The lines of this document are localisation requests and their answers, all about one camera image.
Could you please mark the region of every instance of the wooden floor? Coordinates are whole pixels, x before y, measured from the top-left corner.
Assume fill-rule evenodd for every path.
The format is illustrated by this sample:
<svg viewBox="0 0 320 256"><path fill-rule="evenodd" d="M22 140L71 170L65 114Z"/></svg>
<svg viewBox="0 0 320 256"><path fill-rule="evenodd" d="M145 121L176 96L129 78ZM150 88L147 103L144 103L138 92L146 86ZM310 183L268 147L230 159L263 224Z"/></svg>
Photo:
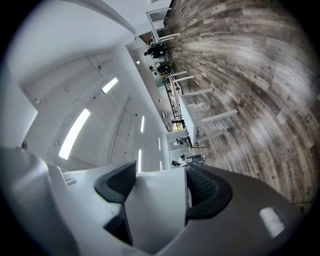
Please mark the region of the wooden floor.
<svg viewBox="0 0 320 256"><path fill-rule="evenodd" d="M239 113L200 127L200 135L232 128L194 153L207 164L249 175L291 202L312 202L320 167L318 64L302 30L275 1L175 0L166 33L180 82L193 96L195 114Z"/></svg>

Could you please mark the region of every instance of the person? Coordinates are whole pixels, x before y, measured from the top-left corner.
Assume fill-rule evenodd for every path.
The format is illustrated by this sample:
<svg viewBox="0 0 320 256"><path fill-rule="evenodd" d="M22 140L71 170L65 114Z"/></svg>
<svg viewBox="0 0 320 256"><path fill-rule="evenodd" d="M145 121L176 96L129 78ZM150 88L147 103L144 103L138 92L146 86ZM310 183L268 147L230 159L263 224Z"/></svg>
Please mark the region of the person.
<svg viewBox="0 0 320 256"><path fill-rule="evenodd" d="M188 163L198 163L198 162L205 162L206 155L201 155L201 154L195 154L191 156L184 157L182 155L177 161L172 161L173 166L187 166Z"/></svg>
<svg viewBox="0 0 320 256"><path fill-rule="evenodd" d="M179 138L176 138L176 142L178 142L178 144L180 143L181 145L182 144L187 144L188 143L188 139L190 139L190 137L179 137Z"/></svg>
<svg viewBox="0 0 320 256"><path fill-rule="evenodd" d="M162 45L156 45L153 47L150 47L145 53L144 56L151 55L151 57L154 58L159 58L160 56L165 56L166 54L166 49Z"/></svg>

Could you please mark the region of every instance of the white wall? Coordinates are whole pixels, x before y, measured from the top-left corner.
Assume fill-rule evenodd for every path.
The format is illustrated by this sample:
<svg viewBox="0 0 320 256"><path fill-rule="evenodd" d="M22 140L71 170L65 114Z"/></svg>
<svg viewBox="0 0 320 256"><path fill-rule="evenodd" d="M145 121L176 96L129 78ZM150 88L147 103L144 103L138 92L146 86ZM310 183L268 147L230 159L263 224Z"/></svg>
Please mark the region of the white wall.
<svg viewBox="0 0 320 256"><path fill-rule="evenodd" d="M101 66L100 73L107 81L117 77L118 83L107 94L101 91L106 82L90 60L96 67ZM127 48L121 45L111 53L91 55L90 60L84 57L67 63L29 86L41 104L36 105L39 114L26 136L28 150L48 163L73 171L136 160L141 149L142 171L158 171L160 161L165 162L158 138L166 129L155 114L157 109L137 69L132 68L135 64ZM122 102L127 103L133 115ZM84 108L91 115L73 145L70 159L64 160L58 156L61 144ZM145 116L143 134L140 133L142 115Z"/></svg>
<svg viewBox="0 0 320 256"><path fill-rule="evenodd" d="M168 8L171 1L172 0L159 0L150 3L147 0L104 0L104 2L115 9L137 30L137 35L152 31L146 13L162 8Z"/></svg>
<svg viewBox="0 0 320 256"><path fill-rule="evenodd" d="M167 115L164 115L164 117L162 116L162 113L167 112L168 108L163 102L163 99L159 93L154 76L151 70L149 69L149 63L147 62L146 56L144 55L143 48L139 48L135 51L131 51L130 56L132 58L133 63L135 63L136 69L138 70L146 86L146 89L150 94L152 101L156 106L156 109L158 110L158 114L160 115L163 123L168 122L170 120L169 117Z"/></svg>

